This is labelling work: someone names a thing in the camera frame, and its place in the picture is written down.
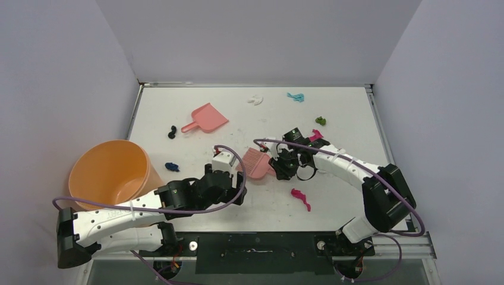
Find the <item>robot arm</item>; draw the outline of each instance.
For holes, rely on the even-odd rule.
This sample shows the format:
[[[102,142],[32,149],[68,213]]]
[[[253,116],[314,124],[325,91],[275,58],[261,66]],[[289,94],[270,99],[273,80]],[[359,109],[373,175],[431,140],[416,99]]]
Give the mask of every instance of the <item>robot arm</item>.
[[[179,240],[172,224],[164,221],[192,214],[158,213],[150,209],[199,211],[212,204],[230,202],[239,192],[242,173],[232,187],[230,174],[234,156],[221,152],[212,164],[205,165],[201,179],[175,180],[129,202],[118,204],[123,210],[100,209],[75,212],[73,208],[58,213],[58,267],[71,268],[108,252],[145,250],[170,253]],[[241,205],[244,189],[234,204]]]
[[[322,138],[315,141],[304,138],[298,128],[287,132],[282,138],[288,143],[330,151],[335,155],[331,156],[299,146],[289,145],[285,147],[266,140],[262,147],[263,150],[269,150],[272,153],[269,163],[274,168],[277,179],[290,180],[296,175],[299,167],[310,166],[341,178],[363,193],[365,215],[354,217],[336,231],[339,235],[342,233],[342,239],[347,240],[349,243],[359,243],[377,232],[386,233],[410,213],[406,206],[378,179],[368,171],[358,167],[354,162],[362,164],[372,172],[377,173],[391,184],[413,208],[416,207],[410,189],[397,166],[389,164],[382,167],[364,162],[350,156],[345,153],[345,150],[336,148]]]

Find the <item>pink dustpan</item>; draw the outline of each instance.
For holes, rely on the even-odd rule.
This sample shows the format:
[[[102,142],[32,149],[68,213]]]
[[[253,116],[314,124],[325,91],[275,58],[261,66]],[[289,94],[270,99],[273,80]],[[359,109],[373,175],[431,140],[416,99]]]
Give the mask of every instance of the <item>pink dustpan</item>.
[[[188,132],[196,127],[200,127],[203,132],[213,132],[220,126],[229,122],[226,117],[222,116],[219,111],[217,111],[210,103],[199,107],[191,113],[193,117],[192,123],[187,126],[183,126],[180,131]]]
[[[266,153],[256,150],[255,148],[249,147],[243,156],[242,161],[245,165],[247,177],[251,179],[261,180],[266,176],[266,174],[276,176],[275,170],[268,164],[269,156]],[[238,164],[236,169],[237,171],[243,171],[240,164]]]

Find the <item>green toy piece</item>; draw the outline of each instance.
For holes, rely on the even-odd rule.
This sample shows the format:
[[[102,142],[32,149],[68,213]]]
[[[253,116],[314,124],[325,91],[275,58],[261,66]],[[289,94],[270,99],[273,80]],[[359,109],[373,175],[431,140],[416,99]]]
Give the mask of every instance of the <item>green toy piece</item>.
[[[317,119],[315,119],[315,123],[325,126],[326,120],[323,117],[318,117]]]

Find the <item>blue toy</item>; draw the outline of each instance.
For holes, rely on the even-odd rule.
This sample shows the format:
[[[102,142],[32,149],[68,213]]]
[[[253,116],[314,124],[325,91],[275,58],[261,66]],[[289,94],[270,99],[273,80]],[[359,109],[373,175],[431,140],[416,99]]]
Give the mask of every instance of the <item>blue toy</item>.
[[[303,102],[304,94],[300,93],[297,95],[292,95],[291,93],[287,93],[287,97],[294,99],[294,101]]]
[[[165,163],[165,167],[170,171],[180,172],[180,170],[178,169],[178,165],[176,165],[175,163],[167,162]]]

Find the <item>white table surface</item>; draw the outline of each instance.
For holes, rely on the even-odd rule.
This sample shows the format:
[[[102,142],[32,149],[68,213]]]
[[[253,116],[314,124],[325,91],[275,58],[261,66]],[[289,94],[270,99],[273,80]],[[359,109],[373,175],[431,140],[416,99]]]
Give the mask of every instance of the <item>white table surface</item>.
[[[295,102],[287,92],[304,93],[305,101]],[[253,95],[263,96],[263,103],[247,103]],[[229,122],[211,134],[201,130],[182,134],[180,128],[192,121],[191,112],[208,102]],[[327,119],[325,126],[314,122],[318,116]],[[174,140],[167,137],[172,125],[178,128]],[[130,140],[147,151],[156,171],[169,182],[201,178],[215,144],[243,155],[255,146],[253,139],[281,139],[295,127],[305,137],[318,129],[326,140],[369,163],[388,163],[363,87],[148,87],[143,90]],[[178,164],[181,171],[166,170],[166,162]],[[299,174],[309,177],[311,172],[300,169]],[[311,212],[291,196],[292,188],[306,194]],[[247,189],[241,206],[171,223],[179,232],[326,231],[364,213],[361,192],[327,173],[306,182],[278,181],[267,175],[261,181],[247,181]],[[406,230],[406,222],[395,229]]]

